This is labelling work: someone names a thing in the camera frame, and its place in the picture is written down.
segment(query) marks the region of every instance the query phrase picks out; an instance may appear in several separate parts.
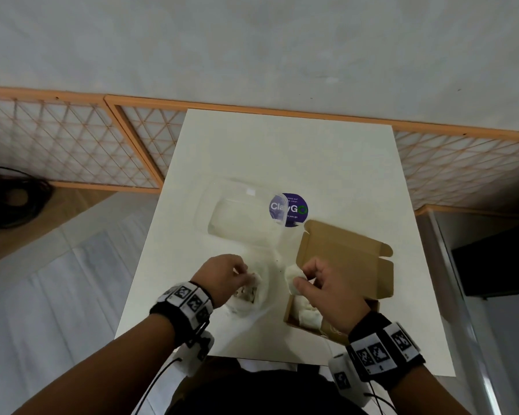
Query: forearm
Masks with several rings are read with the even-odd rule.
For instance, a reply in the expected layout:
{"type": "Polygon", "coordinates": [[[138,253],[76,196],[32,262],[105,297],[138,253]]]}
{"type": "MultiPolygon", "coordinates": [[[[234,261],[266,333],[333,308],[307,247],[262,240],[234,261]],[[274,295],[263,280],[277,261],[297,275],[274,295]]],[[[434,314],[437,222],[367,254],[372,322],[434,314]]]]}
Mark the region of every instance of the forearm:
{"type": "Polygon", "coordinates": [[[28,400],[14,415],[131,414],[173,352],[174,331],[152,314],[28,400]]]}
{"type": "Polygon", "coordinates": [[[425,368],[413,368],[388,394],[398,415],[469,415],[425,368]]]}

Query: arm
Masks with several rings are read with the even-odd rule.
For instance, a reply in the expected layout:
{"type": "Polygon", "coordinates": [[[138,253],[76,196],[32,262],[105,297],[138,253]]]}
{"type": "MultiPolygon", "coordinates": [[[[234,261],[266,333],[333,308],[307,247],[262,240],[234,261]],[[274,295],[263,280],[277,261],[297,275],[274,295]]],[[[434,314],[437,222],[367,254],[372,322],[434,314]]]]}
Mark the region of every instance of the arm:
{"type": "MultiPolygon", "coordinates": [[[[348,335],[369,313],[365,300],[327,262],[312,258],[302,270],[308,279],[295,278],[293,283],[323,317],[348,335]]],[[[468,415],[425,366],[411,369],[391,390],[388,390],[398,415],[468,415]]]]}
{"type": "MultiPolygon", "coordinates": [[[[220,307],[250,280],[247,269],[240,256],[216,256],[192,281],[210,293],[214,307],[220,307]]],[[[173,352],[174,338],[171,322],[151,314],[50,383],[14,415],[129,415],[173,352]]]]}

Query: white table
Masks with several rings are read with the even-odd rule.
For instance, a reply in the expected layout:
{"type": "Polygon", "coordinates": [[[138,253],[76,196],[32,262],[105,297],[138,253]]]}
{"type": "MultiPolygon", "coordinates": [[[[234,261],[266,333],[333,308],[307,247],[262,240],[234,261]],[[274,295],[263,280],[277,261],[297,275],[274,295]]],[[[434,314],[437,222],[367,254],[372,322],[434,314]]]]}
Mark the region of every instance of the white table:
{"type": "MultiPolygon", "coordinates": [[[[394,296],[381,301],[381,312],[408,330],[433,374],[455,376],[387,125],[189,110],[117,336],[144,319],[161,293],[190,279],[208,257],[242,253],[240,245],[195,229],[196,203],[208,175],[301,195],[308,218],[389,244],[394,296]]],[[[272,291],[268,309],[253,318],[238,319],[223,308],[214,312],[210,355],[326,365],[342,352],[340,345],[283,323],[288,291],[282,277],[272,291]]]]}

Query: dark clothing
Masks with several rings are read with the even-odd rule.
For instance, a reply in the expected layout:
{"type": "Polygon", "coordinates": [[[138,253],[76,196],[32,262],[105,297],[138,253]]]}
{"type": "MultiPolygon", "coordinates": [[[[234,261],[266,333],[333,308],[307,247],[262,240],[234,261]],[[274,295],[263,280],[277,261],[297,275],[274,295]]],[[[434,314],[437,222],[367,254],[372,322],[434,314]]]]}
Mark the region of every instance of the dark clothing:
{"type": "Polygon", "coordinates": [[[168,415],[189,414],[365,415],[325,377],[287,370],[243,370],[236,359],[212,357],[173,394],[168,415]]]}

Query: lattice panel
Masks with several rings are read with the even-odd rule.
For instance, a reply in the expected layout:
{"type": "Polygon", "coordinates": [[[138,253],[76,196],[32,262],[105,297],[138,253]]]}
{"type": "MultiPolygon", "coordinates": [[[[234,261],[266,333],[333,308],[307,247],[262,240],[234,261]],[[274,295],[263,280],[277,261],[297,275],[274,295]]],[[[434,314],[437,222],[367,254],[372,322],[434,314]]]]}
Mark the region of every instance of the lattice panel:
{"type": "Polygon", "coordinates": [[[0,165],[50,180],[157,187],[97,104],[0,99],[0,165]]]}
{"type": "Polygon", "coordinates": [[[123,111],[165,176],[187,113],[128,106],[124,106],[123,111]]]}
{"type": "Polygon", "coordinates": [[[519,142],[397,132],[414,209],[430,203],[519,211],[519,142]]]}

